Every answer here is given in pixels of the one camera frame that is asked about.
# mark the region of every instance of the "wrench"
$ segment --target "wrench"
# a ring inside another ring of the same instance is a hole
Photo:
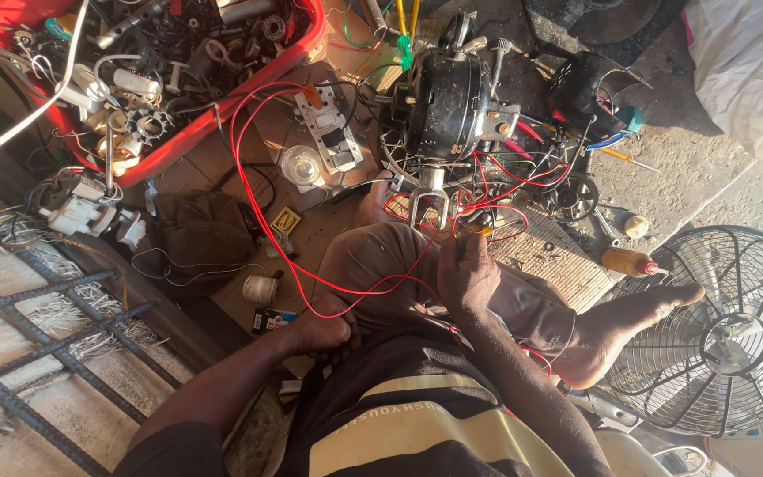
[[[608,239],[611,241],[611,246],[619,247],[620,239],[617,238],[617,236],[614,234],[614,231],[611,230],[611,227],[608,225],[608,222],[605,221],[605,217],[602,216],[602,212],[599,211],[599,207],[595,207],[593,209],[593,216],[596,217],[596,220],[599,222],[599,226],[602,228],[602,231],[605,233],[605,235],[608,236]]]

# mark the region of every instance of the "foot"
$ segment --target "foot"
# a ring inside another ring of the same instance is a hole
[[[389,170],[379,172],[376,178],[389,179],[393,173]],[[387,188],[390,182],[374,182],[361,205],[358,206],[358,212],[355,214],[353,227],[366,227],[374,223],[390,222],[391,218],[384,211],[384,203],[387,200]]]
[[[570,344],[555,360],[553,369],[567,385],[587,389],[608,373],[635,334],[704,294],[700,284],[659,286],[593,307],[578,316]]]

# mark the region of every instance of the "man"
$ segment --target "man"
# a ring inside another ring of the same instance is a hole
[[[404,274],[427,239],[379,215],[384,189],[335,239],[319,275],[368,289]],[[637,331],[693,303],[697,284],[660,287],[579,316],[549,283],[497,264],[482,235],[432,244],[405,280],[342,316],[310,310],[196,376],[136,432],[118,476],[227,475],[220,445],[277,363],[327,353],[302,382],[276,475],[613,475],[593,431],[512,340],[582,388],[607,372]],[[314,309],[341,313],[357,297],[318,285]],[[447,323],[453,323],[461,339]]]

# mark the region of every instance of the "red tray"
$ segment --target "red tray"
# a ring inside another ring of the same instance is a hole
[[[250,92],[258,86],[275,81],[304,59],[308,52],[314,49],[322,40],[325,29],[325,15],[323,14],[321,0],[296,1],[301,2],[310,9],[311,23],[307,31],[305,31],[305,35],[299,38],[299,41],[293,43],[278,58],[255,73],[252,78],[244,81],[231,94]],[[21,28],[20,24],[39,29],[40,27],[38,26],[47,18],[58,17],[68,13],[75,3],[77,3],[77,0],[45,0],[42,2],[39,0],[0,0],[0,47],[5,49],[11,48],[11,38],[14,35],[14,30]],[[29,79],[34,82],[34,86],[38,91],[47,96],[53,95],[52,89],[47,84],[37,81],[31,75],[29,75]],[[26,91],[26,93],[34,99],[35,103],[42,103],[42,99],[37,98],[30,91]],[[239,98],[223,101],[219,104],[220,112],[230,111],[231,107],[239,101]],[[82,131],[81,124],[65,109],[53,105],[46,110],[46,116],[49,122],[53,126],[58,127],[63,133]],[[223,120],[227,117],[229,115],[226,113],[220,114],[220,118]],[[167,161],[184,154],[186,150],[195,146],[208,133],[214,131],[216,127],[216,115],[213,108],[210,108],[177,132],[169,141],[155,149],[152,154],[141,159],[140,164],[127,170],[123,177],[116,178],[116,182],[122,187],[131,187],[137,182],[148,178],[156,170],[164,166]],[[81,164],[85,167],[99,170],[96,165],[87,160],[72,136],[65,137],[64,140]]]

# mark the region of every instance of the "wire fan grill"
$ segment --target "wire fan grill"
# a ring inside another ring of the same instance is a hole
[[[721,436],[763,422],[763,232],[698,228],[652,255],[672,275],[627,277],[615,296],[699,282],[705,298],[630,341],[610,391],[661,428]]]

